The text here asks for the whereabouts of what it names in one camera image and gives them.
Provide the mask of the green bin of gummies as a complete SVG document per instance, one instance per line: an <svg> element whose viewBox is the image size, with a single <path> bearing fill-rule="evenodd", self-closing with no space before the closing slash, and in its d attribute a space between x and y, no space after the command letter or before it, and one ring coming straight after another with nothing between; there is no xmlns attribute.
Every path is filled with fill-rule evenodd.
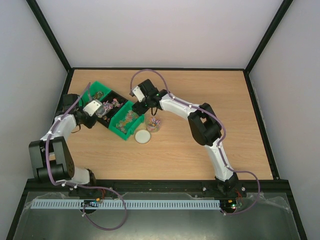
<svg viewBox="0 0 320 240"><path fill-rule="evenodd" d="M145 116L138 115L132 109L133 102L128 101L111 118L108 129L123 140L127 140L145 121Z"/></svg>

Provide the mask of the white jar lid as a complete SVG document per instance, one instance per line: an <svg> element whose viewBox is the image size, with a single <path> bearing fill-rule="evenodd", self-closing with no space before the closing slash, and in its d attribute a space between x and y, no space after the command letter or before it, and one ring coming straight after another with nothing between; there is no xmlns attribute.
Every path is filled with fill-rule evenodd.
<svg viewBox="0 0 320 240"><path fill-rule="evenodd" d="M151 133L147 129L139 129L136 131L134 139L139 144L147 144L151 140Z"/></svg>

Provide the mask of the green bin of sticks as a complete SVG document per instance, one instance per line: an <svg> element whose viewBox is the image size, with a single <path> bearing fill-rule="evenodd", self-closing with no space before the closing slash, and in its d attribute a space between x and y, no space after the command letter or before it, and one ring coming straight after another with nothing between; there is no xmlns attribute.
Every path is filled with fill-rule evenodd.
<svg viewBox="0 0 320 240"><path fill-rule="evenodd" d="M101 101L104 97L107 96L111 92L111 89L100 83L99 81L95 81L90 84L89 89L85 89L86 91L81 97L81 100L78 102L79 106L84 107L87 105L90 100L99 100Z"/></svg>

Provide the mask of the black bin of lollipops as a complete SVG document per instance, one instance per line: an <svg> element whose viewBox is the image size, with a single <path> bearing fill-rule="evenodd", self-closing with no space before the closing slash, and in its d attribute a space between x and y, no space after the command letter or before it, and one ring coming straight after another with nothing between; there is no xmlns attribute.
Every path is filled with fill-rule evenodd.
<svg viewBox="0 0 320 240"><path fill-rule="evenodd" d="M125 97L111 90L111 92L107 94L102 100L100 100L100 102L102 104L109 103L113 106L113 108L102 118L97 117L97 121L104 127L108 128L110 126L112 118L127 103L127 101L128 100Z"/></svg>

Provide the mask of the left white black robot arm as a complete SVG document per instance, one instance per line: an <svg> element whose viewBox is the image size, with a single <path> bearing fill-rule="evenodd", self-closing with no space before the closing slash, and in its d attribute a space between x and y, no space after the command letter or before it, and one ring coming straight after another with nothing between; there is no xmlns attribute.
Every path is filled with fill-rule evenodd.
<svg viewBox="0 0 320 240"><path fill-rule="evenodd" d="M99 100L84 100L77 94L65 94L56 112L53 125L40 139L29 146L34 178L39 183L54 186L94 186L96 177L92 170L75 165L67 140L76 127L91 129L97 122L96 112L102 107Z"/></svg>

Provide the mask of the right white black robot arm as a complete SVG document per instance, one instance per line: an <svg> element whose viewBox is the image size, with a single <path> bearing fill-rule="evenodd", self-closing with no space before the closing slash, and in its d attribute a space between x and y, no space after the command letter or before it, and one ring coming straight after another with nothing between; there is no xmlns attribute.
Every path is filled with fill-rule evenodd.
<svg viewBox="0 0 320 240"><path fill-rule="evenodd" d="M132 110L139 116L155 108L187 120L193 139L205 147L209 155L217 190L224 196L235 191L238 176L231 170L222 144L224 127L208 103L193 104L176 97L167 89L159 91L149 79L135 87L130 85L130 95L137 99Z"/></svg>

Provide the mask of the metal candy scoop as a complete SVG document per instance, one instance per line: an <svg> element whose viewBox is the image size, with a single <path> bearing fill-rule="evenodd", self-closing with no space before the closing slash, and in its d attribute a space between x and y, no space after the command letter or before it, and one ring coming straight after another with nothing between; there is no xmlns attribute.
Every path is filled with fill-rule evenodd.
<svg viewBox="0 0 320 240"><path fill-rule="evenodd" d="M102 118L103 116L105 116L111 109L113 108L113 106L109 103L103 104L96 112L96 116L98 118Z"/></svg>

